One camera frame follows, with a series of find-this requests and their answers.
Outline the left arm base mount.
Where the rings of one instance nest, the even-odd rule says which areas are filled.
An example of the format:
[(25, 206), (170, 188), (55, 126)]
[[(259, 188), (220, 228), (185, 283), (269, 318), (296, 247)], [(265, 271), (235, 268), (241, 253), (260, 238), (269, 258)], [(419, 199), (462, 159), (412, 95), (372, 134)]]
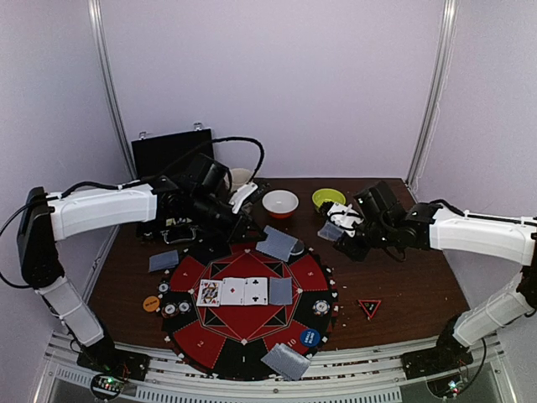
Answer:
[(115, 347), (82, 347), (76, 363), (93, 371), (115, 378), (143, 381), (149, 368), (150, 357)]

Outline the grey card deck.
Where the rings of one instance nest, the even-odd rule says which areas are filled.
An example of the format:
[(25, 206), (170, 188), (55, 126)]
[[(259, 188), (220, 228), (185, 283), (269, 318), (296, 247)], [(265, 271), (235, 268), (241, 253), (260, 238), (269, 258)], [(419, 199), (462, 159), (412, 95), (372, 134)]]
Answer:
[(330, 242), (336, 242), (343, 234), (344, 230), (330, 221), (326, 221), (324, 226), (317, 232), (319, 238)]

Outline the orange big blind button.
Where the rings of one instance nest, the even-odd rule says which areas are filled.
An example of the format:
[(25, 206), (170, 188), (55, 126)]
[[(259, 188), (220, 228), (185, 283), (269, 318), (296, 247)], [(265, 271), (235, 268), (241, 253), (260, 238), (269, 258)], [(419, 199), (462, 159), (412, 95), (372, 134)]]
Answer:
[(143, 301), (143, 310), (151, 313), (158, 312), (160, 308), (160, 299), (157, 296), (148, 296)]

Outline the ace of diamonds card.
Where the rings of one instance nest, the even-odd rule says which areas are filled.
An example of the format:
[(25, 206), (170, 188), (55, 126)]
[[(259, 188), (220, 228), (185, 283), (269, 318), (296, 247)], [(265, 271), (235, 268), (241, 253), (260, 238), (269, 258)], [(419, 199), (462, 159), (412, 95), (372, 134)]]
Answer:
[(243, 304), (246, 280), (227, 277), (222, 280), (221, 306), (241, 306)]

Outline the queen of hearts card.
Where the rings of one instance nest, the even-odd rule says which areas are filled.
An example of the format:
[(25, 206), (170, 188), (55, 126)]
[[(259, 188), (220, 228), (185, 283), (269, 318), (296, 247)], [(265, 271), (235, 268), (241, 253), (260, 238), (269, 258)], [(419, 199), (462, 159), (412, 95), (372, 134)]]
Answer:
[(222, 281), (202, 279), (198, 289), (196, 305), (199, 307), (219, 307), (222, 298)]

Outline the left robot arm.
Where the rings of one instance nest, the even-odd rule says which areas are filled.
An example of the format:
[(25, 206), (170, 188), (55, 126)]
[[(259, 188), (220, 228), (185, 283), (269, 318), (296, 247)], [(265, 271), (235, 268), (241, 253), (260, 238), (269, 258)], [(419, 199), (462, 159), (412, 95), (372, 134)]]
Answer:
[(103, 373), (111, 373), (120, 366), (120, 353), (68, 279), (58, 243), (68, 238), (87, 241), (91, 232), (125, 223), (148, 222), (163, 227), (170, 219), (190, 219), (228, 240), (241, 237), (256, 226), (243, 206), (258, 199), (258, 185), (247, 181), (223, 201), (217, 193), (230, 176), (226, 166), (201, 154), (176, 176), (163, 170), (122, 185), (84, 181), (56, 193), (35, 187), (12, 215), (20, 220), (17, 245), (23, 281), (6, 284), (40, 295), (88, 349), (89, 360)]

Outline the stack of poker chips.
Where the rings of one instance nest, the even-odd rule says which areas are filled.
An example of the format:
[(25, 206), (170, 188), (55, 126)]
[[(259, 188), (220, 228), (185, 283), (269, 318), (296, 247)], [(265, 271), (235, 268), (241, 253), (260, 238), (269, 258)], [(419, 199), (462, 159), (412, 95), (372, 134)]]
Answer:
[(314, 302), (312, 311), (316, 316), (322, 317), (326, 315), (331, 308), (331, 305), (326, 300), (317, 300)]

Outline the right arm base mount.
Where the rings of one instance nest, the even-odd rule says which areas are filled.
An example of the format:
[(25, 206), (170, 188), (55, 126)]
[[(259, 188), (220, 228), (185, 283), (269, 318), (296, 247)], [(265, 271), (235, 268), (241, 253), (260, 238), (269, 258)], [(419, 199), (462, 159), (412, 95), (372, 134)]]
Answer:
[(404, 353), (401, 357), (406, 379), (418, 379), (458, 369), (461, 364), (472, 364), (474, 359), (468, 348), (435, 346)]

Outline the clear dealer button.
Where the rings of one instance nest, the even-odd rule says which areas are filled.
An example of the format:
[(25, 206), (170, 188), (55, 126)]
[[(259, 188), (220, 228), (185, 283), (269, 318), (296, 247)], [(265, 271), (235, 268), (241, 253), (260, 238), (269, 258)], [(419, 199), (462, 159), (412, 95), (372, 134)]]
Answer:
[(291, 256), (300, 255), (304, 252), (305, 246), (301, 241), (297, 241), (294, 247), (290, 250), (289, 254)]

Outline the blue small blind button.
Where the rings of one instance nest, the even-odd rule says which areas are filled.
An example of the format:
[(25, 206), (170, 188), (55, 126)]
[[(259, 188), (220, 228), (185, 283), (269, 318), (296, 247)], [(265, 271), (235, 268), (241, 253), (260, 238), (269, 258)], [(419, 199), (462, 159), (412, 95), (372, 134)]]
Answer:
[(307, 348), (316, 347), (320, 341), (320, 333), (313, 328), (307, 328), (300, 333), (300, 342)]

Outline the ace of clubs card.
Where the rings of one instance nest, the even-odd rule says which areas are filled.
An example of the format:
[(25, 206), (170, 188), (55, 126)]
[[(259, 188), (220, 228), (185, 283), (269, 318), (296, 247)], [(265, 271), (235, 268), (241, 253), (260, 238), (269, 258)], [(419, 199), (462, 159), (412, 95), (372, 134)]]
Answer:
[(245, 306), (268, 305), (268, 278), (249, 277), (245, 279), (243, 304)]

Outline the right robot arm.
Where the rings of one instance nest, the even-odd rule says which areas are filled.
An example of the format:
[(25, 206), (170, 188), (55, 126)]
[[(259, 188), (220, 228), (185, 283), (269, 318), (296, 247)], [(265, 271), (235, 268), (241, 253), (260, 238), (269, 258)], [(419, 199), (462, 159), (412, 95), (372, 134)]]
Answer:
[(353, 204), (326, 202), (321, 210), (341, 230), (336, 250), (363, 261), (381, 249), (401, 262), (407, 249), (457, 251), (519, 264), (521, 270), (480, 305), (456, 315), (430, 352), (435, 369), (448, 370), (475, 342), (536, 312), (536, 220), (470, 212), (443, 199), (405, 209), (380, 181), (354, 196)]

